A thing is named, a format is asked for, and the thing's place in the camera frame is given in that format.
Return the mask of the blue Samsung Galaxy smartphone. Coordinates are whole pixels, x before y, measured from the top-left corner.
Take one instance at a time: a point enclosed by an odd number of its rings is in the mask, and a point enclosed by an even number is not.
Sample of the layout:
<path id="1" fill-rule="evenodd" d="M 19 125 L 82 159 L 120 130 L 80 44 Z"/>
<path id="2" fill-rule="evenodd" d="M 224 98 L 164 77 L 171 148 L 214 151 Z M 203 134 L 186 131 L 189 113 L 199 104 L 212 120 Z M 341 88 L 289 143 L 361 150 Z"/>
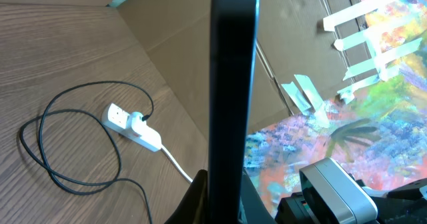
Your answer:
<path id="1" fill-rule="evenodd" d="M 211 0 L 207 223 L 237 223 L 260 0 Z"/>

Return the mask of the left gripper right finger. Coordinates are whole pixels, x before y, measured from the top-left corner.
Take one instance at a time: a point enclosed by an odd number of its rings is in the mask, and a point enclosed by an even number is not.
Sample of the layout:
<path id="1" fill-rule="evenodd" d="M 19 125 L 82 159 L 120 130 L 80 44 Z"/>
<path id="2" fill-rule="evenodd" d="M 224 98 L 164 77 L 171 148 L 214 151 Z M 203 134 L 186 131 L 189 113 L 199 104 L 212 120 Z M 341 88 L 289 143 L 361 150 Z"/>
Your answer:
<path id="1" fill-rule="evenodd" d="M 242 173 L 240 196 L 246 223 L 276 224 L 274 218 L 270 215 L 264 206 L 246 170 L 243 170 Z"/>

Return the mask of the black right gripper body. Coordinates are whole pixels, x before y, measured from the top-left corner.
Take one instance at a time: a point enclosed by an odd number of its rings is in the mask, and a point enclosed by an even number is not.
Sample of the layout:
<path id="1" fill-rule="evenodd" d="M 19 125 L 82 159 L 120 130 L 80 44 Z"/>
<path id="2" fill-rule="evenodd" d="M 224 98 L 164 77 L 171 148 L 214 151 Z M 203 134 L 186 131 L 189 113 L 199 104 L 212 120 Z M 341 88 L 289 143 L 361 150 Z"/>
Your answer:
<path id="1" fill-rule="evenodd" d="M 278 205 L 276 223 L 395 223 L 426 222 L 426 179 L 391 191 L 371 189 L 358 180 L 345 191 L 321 196 L 311 183 Z"/>

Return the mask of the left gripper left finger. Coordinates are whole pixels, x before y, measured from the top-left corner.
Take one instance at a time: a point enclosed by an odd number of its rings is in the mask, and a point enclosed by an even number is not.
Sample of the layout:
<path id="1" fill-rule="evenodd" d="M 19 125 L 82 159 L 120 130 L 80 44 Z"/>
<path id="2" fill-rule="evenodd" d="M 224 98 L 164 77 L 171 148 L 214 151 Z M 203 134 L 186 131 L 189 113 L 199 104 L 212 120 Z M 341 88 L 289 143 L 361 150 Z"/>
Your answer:
<path id="1" fill-rule="evenodd" d="M 207 171 L 201 169 L 165 224 L 203 224 L 206 209 Z"/>

